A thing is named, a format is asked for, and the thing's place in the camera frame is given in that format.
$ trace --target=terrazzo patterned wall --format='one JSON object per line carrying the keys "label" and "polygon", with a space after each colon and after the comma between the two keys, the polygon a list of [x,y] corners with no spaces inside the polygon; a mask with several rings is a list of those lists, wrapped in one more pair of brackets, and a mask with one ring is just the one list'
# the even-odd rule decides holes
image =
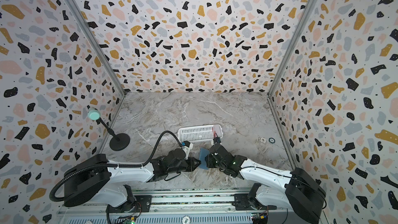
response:
{"label": "terrazzo patterned wall", "polygon": [[264,92],[307,0],[76,0],[126,91]]}
{"label": "terrazzo patterned wall", "polygon": [[319,0],[271,97],[330,223],[398,223],[398,0]]}
{"label": "terrazzo patterned wall", "polygon": [[62,0],[0,1],[0,223],[52,223],[50,190],[102,142],[87,107],[107,122],[122,96]]}

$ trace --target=metal corner post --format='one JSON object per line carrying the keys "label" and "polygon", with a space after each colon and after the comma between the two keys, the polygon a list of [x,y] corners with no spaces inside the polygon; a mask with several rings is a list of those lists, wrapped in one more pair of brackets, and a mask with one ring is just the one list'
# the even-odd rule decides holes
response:
{"label": "metal corner post", "polygon": [[300,35],[303,32],[304,28],[306,27],[306,24],[307,24],[308,20],[310,19],[311,14],[312,14],[317,2],[318,2],[318,0],[308,0],[308,3],[305,6],[304,12],[301,16],[301,19],[297,24],[296,31],[293,34],[292,41],[290,42],[290,44],[285,52],[285,55],[283,56],[282,61],[279,64],[279,68],[275,74],[273,83],[268,91],[268,95],[272,95],[275,92],[275,90],[279,84],[278,82],[281,79],[282,74],[285,70],[284,68],[286,67],[286,64],[288,63],[288,61],[290,60],[289,58],[291,57],[291,55],[296,47],[296,44],[297,44],[298,40],[300,39]]}
{"label": "metal corner post", "polygon": [[76,19],[77,24],[81,27],[83,34],[86,36],[88,42],[90,43],[91,47],[93,48],[94,52],[97,54],[99,60],[101,61],[105,71],[108,73],[109,77],[111,78],[113,85],[116,87],[117,91],[124,97],[126,92],[121,86],[119,79],[117,79],[115,73],[109,62],[107,61],[105,54],[102,52],[100,45],[97,42],[94,34],[90,31],[87,22],[84,20],[79,7],[76,4],[75,0],[64,0],[65,4],[72,12],[73,16]]}

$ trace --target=round black base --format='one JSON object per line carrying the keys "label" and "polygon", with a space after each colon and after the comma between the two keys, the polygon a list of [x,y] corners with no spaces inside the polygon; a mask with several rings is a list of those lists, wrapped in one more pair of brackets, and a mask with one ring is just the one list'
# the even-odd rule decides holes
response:
{"label": "round black base", "polygon": [[109,142],[109,147],[114,151],[121,151],[129,145],[130,136],[126,133],[119,133],[116,136],[120,139],[120,141],[117,141],[116,138],[112,138]]}

